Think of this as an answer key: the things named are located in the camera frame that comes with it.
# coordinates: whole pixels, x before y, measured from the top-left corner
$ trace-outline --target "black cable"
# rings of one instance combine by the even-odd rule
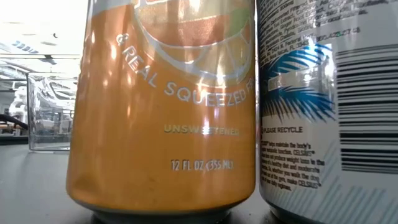
[[[9,115],[5,115],[5,114],[0,114],[0,121],[5,121],[5,122],[11,122],[14,124],[18,124],[21,128],[27,130],[28,129],[28,125],[23,123],[22,121],[13,118],[12,116]]]

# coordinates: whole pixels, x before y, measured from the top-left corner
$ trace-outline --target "orange can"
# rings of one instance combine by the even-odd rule
[[[222,219],[255,185],[254,0],[89,2],[68,194],[108,223]]]

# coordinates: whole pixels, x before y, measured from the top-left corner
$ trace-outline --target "clear plastic container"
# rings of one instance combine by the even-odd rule
[[[27,83],[29,149],[69,150],[77,75],[29,73]]]

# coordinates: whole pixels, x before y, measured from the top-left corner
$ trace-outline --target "aluminum can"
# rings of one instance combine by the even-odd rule
[[[398,223],[397,1],[257,1],[262,197],[287,223]]]
[[[68,194],[106,223],[222,219],[255,186],[254,1],[89,2]]]

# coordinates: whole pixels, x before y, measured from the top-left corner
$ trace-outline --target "gray table surface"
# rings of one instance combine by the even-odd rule
[[[0,146],[0,224],[102,224],[65,191],[68,154]],[[258,189],[222,224],[279,224]]]

